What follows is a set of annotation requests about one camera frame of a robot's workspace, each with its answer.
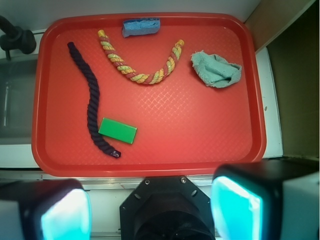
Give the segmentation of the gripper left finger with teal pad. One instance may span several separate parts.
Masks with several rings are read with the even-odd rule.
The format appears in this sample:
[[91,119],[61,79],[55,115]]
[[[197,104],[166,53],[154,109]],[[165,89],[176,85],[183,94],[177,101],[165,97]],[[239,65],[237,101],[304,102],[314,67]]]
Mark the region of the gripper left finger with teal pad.
[[0,185],[2,240],[89,240],[90,197],[75,179]]

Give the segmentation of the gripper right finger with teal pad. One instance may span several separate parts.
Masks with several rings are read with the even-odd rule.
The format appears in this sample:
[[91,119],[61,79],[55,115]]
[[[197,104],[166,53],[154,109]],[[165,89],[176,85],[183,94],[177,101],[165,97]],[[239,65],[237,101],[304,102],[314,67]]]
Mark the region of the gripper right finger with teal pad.
[[319,163],[276,159],[223,164],[213,175],[210,207],[224,240],[317,240]]

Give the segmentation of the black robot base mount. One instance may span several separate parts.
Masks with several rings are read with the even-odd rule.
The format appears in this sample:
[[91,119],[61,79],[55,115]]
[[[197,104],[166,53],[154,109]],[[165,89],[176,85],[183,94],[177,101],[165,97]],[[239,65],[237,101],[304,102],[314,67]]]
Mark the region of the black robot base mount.
[[123,240],[213,240],[211,200],[186,176],[147,177],[119,207]]

